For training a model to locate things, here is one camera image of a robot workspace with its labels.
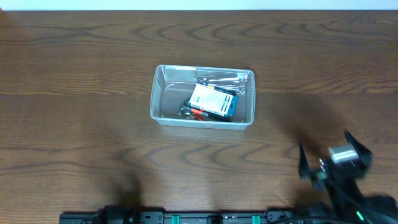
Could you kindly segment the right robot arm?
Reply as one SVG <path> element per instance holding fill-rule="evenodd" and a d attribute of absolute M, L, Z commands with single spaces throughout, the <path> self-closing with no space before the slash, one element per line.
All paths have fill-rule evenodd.
<path fill-rule="evenodd" d="M 328 192 L 332 214 L 359 223 L 397 223 L 397 201 L 388 195 L 365 197 L 356 183 L 363 178 L 373 161 L 372 152 L 349 131 L 347 144 L 329 147 L 330 157 L 320 160 L 318 169 L 310 168 L 302 143 L 299 144 L 298 173 L 313 188 Z"/>

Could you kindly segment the small claw hammer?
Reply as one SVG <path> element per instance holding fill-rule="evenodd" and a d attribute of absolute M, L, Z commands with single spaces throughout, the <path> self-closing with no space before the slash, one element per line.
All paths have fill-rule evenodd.
<path fill-rule="evenodd" d="M 203 121 L 231 122 L 231 119 L 228 118 L 228 117 L 224 117 L 224 116 L 220 116 L 220 115 L 217 115 L 217 114 L 214 114 L 214 113 L 210 113 L 210 112 L 207 112 L 207 111 L 205 111 L 203 109 L 194 108 L 194 107 L 189 105 L 189 101 L 190 101 L 190 99 L 187 99 L 186 101 L 184 101 L 181 104 L 180 109 L 179 109 L 179 111 L 177 113 L 179 116 L 184 117 L 184 118 L 187 119 L 187 117 L 183 113 L 188 108 L 188 109 L 202 110 L 205 113 L 205 115 L 201 116 L 204 119 Z"/>

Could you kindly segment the white and blue box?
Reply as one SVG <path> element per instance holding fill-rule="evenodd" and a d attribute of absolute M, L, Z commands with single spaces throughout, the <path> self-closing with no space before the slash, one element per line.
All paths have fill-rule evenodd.
<path fill-rule="evenodd" d="M 234 115 L 238 100 L 237 96 L 212 90 L 205 85 L 197 83 L 190 97 L 189 105 L 210 113 L 228 117 Z"/>

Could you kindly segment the yellow black screwdriver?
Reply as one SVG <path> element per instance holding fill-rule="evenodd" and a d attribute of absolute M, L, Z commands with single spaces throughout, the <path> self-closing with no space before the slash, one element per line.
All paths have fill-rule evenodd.
<path fill-rule="evenodd" d="M 207 87 L 212 89 L 212 90 L 216 90 L 216 91 L 220 91 L 220 92 L 223 92 L 223 93 L 226 93 L 226 94 L 229 94 L 229 95 L 236 96 L 236 92 L 233 91 L 233 90 L 228 90 L 228 89 L 221 88 L 221 87 L 218 87 L 218 86 L 209 86 L 209 85 L 207 85 Z"/>

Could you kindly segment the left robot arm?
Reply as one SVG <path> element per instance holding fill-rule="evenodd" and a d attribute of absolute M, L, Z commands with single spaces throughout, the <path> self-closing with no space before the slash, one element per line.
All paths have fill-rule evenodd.
<path fill-rule="evenodd" d="M 138 214 L 132 207 L 108 205 L 98 212 L 92 224 L 138 224 Z"/>

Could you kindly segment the clear plastic container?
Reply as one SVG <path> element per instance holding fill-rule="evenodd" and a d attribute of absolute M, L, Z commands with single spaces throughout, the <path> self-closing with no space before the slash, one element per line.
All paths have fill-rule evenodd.
<path fill-rule="evenodd" d="M 177 113 L 181 104 L 192 96 L 197 78 L 233 78 L 246 82 L 246 92 L 238 94 L 238 104 L 231 122 L 196 121 Z M 161 125 L 193 128 L 244 130 L 254 121 L 256 104 L 255 76 L 251 70 L 195 67 L 183 65 L 159 65 L 154 74 L 150 99 L 150 116 Z"/>

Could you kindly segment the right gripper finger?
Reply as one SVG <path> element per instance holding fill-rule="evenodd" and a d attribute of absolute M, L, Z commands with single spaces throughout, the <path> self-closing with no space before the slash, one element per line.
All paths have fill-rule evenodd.
<path fill-rule="evenodd" d="M 298 164 L 298 173 L 301 179 L 309 179 L 311 175 L 311 170 L 307 161 L 307 157 L 305 155 L 305 151 L 303 148 L 303 144 L 299 142 L 299 164 Z"/>
<path fill-rule="evenodd" d="M 364 164 L 364 166 L 369 167 L 373 159 L 372 152 L 363 144 L 361 144 L 357 139 L 355 139 L 348 130 L 344 130 L 344 135 L 347 142 L 357 152 L 359 160 Z"/>

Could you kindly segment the silver combination wrench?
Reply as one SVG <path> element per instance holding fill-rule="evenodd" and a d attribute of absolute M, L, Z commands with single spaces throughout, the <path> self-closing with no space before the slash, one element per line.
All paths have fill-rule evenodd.
<path fill-rule="evenodd" d="M 246 82 L 238 77 L 221 79 L 210 79 L 206 77 L 197 78 L 197 83 L 205 86 L 218 86 L 228 90 L 233 90 L 236 92 L 236 95 L 246 92 Z"/>

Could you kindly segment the red handled pliers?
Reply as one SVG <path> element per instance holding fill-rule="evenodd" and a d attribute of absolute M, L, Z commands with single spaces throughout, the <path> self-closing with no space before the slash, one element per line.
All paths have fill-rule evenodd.
<path fill-rule="evenodd" d="M 205 115 L 205 113 L 202 110 L 188 109 L 188 108 L 185 110 L 183 114 L 187 117 L 187 119 L 193 119 L 197 121 L 203 121 L 204 119 L 201 116 Z"/>

